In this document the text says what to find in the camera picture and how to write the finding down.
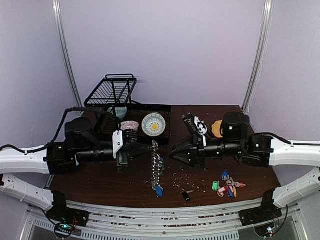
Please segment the black keyring disc with rings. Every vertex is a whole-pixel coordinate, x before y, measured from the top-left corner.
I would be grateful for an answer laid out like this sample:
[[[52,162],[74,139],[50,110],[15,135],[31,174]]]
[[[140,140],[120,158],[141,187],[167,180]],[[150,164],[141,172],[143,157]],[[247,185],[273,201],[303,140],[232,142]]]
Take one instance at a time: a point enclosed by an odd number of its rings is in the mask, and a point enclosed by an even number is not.
[[[155,186],[160,186],[162,172],[165,170],[165,161],[158,154],[159,145],[155,140],[152,141],[151,148],[156,150],[156,152],[151,155],[151,184],[154,183]]]

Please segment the silver key with black head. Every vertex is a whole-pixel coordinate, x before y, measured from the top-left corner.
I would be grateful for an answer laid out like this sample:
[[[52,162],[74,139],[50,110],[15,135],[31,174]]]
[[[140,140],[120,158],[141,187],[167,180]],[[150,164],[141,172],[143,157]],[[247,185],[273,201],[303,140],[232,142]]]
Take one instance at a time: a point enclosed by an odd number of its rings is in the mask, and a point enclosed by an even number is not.
[[[183,199],[186,201],[186,202],[189,202],[191,200],[191,197],[190,197],[190,193],[193,193],[194,191],[193,190],[189,190],[189,191],[186,191],[184,189],[182,189],[180,191]]]

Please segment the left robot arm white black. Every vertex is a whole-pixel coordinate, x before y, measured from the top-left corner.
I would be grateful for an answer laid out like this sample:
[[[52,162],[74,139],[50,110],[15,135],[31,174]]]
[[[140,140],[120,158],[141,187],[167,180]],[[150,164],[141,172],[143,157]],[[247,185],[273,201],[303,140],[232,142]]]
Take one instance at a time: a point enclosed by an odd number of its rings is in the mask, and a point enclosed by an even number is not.
[[[129,160],[152,152],[150,145],[138,142],[131,130],[116,130],[110,141],[94,135],[93,124],[78,117],[64,125],[65,140],[39,148],[18,149],[12,145],[0,149],[0,192],[44,211],[49,220],[57,221],[63,229],[86,227],[89,212],[67,206],[63,193],[36,187],[17,178],[15,173],[43,175],[67,174],[80,164],[116,162],[118,170]]]

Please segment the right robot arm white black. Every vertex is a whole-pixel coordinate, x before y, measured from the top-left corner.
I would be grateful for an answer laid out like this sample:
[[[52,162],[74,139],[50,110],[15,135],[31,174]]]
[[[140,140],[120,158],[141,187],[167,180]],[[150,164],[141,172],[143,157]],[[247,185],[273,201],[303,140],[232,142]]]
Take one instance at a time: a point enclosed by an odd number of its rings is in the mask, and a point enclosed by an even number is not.
[[[208,132],[204,121],[188,113],[182,117],[190,135],[171,147],[169,157],[191,167],[206,166],[206,159],[232,157],[252,167],[311,166],[301,178],[263,194],[259,207],[241,210],[242,226],[255,225],[282,216],[282,209],[320,189],[320,143],[286,140],[274,133],[249,134],[249,116],[227,112],[222,117],[221,138]]]

